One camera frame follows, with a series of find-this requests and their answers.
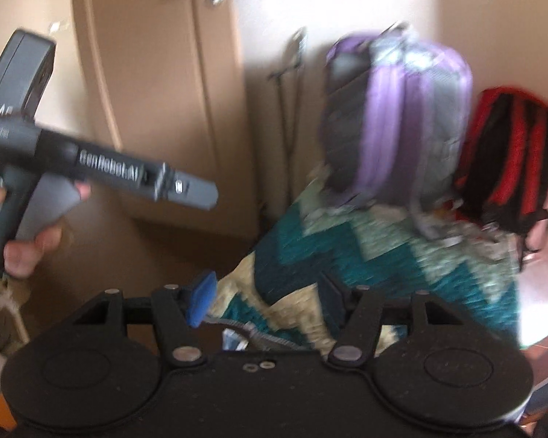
hand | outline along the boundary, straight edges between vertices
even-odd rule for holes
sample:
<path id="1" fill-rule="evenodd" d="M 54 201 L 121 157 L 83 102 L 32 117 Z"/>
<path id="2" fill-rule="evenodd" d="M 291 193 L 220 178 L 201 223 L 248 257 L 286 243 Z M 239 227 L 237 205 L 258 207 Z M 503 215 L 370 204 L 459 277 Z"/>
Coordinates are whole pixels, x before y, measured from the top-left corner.
<path id="1" fill-rule="evenodd" d="M 81 200 L 89 197 L 89 184 L 75 183 Z M 3 202 L 6 191 L 0 188 L 0 203 Z M 61 242 L 61 226 L 48 227 L 38 234 L 33 242 L 11 241 L 4 247 L 4 268 L 7 273 L 18 278 L 26 278 L 34 271 L 37 263 L 45 253 L 56 250 Z"/>

zigzag patterned blanket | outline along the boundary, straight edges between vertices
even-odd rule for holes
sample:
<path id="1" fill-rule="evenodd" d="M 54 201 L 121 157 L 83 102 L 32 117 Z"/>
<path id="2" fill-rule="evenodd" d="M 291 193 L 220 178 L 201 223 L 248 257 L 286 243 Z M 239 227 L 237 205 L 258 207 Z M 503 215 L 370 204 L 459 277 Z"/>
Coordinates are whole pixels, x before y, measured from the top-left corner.
<path id="1" fill-rule="evenodd" d="M 491 329 L 517 337 L 517 265 L 510 251 L 494 263 L 465 242 L 454 247 L 429 242 L 414 233 L 401 210 L 377 206 L 332 215 L 322 209 L 320 190 L 319 182 L 311 183 L 255 250 L 219 282 L 209 311 L 214 321 L 252 323 L 281 344 L 327 353 L 339 329 L 317 283 L 321 272 L 332 272 L 350 287 L 381 288 L 393 298 L 432 291 L 463 304 Z M 380 347 L 396 337 L 385 326 Z"/>

red and black backpack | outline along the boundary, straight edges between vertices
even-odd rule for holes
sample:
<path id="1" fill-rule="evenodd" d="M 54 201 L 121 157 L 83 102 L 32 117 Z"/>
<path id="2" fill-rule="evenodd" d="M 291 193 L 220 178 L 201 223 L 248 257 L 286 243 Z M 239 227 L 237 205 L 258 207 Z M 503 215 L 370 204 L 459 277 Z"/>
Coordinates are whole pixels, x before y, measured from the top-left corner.
<path id="1" fill-rule="evenodd" d="M 543 220 L 548 238 L 548 104 L 514 87 L 483 92 L 463 146 L 454 183 L 461 214 L 495 222 L 520 237 L 520 266 L 527 236 Z"/>

wooden door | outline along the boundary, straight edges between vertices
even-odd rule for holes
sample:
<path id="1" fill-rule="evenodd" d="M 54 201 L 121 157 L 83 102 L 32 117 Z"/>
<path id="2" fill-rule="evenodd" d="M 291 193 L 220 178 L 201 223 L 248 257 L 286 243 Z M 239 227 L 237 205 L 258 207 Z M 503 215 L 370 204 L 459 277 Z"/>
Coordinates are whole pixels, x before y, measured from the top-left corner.
<path id="1" fill-rule="evenodd" d="M 257 205 L 231 0 L 73 0 L 100 141 L 214 180 L 197 211 L 123 195 L 130 215 L 251 238 Z"/>

purple and gray backpack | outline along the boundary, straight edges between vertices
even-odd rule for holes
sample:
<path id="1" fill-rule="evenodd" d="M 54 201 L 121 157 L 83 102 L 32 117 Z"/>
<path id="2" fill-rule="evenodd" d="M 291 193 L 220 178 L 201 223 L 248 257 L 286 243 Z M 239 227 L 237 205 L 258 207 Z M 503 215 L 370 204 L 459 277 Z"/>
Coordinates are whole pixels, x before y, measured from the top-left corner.
<path id="1" fill-rule="evenodd" d="M 377 201 L 413 214 L 438 205 L 451 193 L 471 92 L 462 57 L 417 40 L 406 23 L 339 40 L 321 126 L 329 205 Z"/>

